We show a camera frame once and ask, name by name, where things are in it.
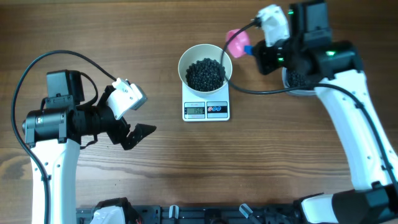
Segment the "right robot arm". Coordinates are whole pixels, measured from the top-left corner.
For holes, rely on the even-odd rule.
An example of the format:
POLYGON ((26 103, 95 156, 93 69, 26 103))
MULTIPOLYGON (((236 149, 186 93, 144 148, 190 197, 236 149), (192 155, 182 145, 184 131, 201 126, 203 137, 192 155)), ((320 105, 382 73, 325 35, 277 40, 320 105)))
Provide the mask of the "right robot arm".
POLYGON ((308 223, 382 223, 397 217, 397 154, 369 97, 354 45, 335 42, 325 1, 272 4, 254 23, 265 41, 253 48, 259 70, 298 73, 315 91, 335 126, 349 164, 353 190, 316 195, 300 203, 308 223))

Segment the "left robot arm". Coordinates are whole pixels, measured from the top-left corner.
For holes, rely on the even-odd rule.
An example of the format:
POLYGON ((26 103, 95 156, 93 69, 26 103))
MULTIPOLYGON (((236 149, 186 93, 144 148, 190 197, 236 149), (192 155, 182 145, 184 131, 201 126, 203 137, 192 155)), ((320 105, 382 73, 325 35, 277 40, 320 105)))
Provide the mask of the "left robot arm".
POLYGON ((130 150, 156 127, 137 124, 133 130, 124 119, 147 100, 142 89, 118 78, 102 95, 85 101, 82 77, 76 70, 47 74, 47 94, 39 110, 28 113, 22 124, 25 143, 38 158, 34 171, 33 223, 78 223, 76 214, 76 168, 83 136, 106 133, 113 144, 130 150))

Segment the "black beans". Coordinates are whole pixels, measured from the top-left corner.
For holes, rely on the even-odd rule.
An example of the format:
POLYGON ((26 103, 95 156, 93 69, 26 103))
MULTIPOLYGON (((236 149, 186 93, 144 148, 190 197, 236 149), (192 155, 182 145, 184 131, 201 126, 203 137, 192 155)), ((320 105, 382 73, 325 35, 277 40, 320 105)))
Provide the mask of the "black beans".
POLYGON ((185 78, 188 86, 196 91, 209 92, 223 86, 225 69, 210 58, 197 60, 186 69, 185 78))

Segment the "pink scoop blue handle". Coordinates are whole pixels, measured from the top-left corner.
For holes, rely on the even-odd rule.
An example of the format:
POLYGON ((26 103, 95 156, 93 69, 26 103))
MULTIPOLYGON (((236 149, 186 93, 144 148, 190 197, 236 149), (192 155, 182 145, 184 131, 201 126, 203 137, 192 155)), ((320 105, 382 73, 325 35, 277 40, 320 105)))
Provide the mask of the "pink scoop blue handle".
POLYGON ((227 46, 228 51, 234 58, 244 55, 252 55, 252 45, 246 31, 238 34, 227 46))

